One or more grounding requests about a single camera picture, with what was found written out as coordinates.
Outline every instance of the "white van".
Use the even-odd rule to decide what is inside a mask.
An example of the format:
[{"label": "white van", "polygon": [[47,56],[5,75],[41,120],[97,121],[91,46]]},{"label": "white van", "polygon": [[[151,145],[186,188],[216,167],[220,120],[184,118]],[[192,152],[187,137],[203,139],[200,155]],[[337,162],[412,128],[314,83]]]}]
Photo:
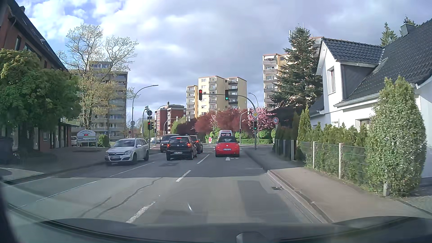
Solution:
[{"label": "white van", "polygon": [[220,130],[219,135],[217,136],[217,139],[219,139],[221,136],[232,136],[231,130]]}]

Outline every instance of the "roof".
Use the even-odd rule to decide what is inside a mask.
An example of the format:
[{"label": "roof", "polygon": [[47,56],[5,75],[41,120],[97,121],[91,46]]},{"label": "roof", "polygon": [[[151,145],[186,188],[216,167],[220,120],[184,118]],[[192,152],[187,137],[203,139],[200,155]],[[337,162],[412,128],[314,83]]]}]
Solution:
[{"label": "roof", "polygon": [[414,28],[404,37],[384,47],[386,59],[378,72],[370,73],[347,100],[378,93],[384,88],[384,78],[393,81],[403,76],[409,83],[422,84],[432,75],[432,20]]},{"label": "roof", "polygon": [[359,42],[323,38],[334,59],[378,64],[383,48]]}]

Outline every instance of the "shrub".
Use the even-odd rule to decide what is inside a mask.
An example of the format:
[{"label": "shrub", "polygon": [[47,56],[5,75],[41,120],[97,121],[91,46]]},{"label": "shrub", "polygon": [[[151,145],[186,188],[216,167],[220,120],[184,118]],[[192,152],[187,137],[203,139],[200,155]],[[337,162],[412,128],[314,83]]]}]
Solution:
[{"label": "shrub", "polygon": [[420,182],[426,131],[413,87],[400,76],[384,83],[366,139],[368,176],[377,191],[387,183],[391,195],[406,196]]}]

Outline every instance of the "road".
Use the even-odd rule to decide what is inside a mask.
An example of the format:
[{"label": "road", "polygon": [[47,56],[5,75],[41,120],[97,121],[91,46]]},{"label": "road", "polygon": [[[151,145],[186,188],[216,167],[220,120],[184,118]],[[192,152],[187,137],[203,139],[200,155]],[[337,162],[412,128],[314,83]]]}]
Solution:
[{"label": "road", "polygon": [[215,157],[214,145],[193,160],[93,166],[6,186],[7,201],[46,219],[100,218],[134,224],[319,221],[280,190],[246,153]]}]

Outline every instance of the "black car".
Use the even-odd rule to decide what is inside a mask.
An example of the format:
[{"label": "black car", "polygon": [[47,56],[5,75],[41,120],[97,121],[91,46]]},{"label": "black car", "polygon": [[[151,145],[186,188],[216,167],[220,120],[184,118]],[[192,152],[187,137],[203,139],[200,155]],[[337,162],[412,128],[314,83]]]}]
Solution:
[{"label": "black car", "polygon": [[198,154],[203,152],[203,143],[201,142],[201,139],[198,138],[196,135],[190,135],[190,138],[192,138],[192,141],[194,141],[195,146],[197,147]]},{"label": "black car", "polygon": [[160,145],[161,153],[165,152],[169,139],[171,137],[175,137],[175,136],[180,136],[180,134],[167,134],[167,135],[162,136],[161,145]]},{"label": "black car", "polygon": [[175,136],[169,139],[166,149],[166,160],[170,161],[171,158],[193,160],[197,156],[197,147],[189,136]]}]

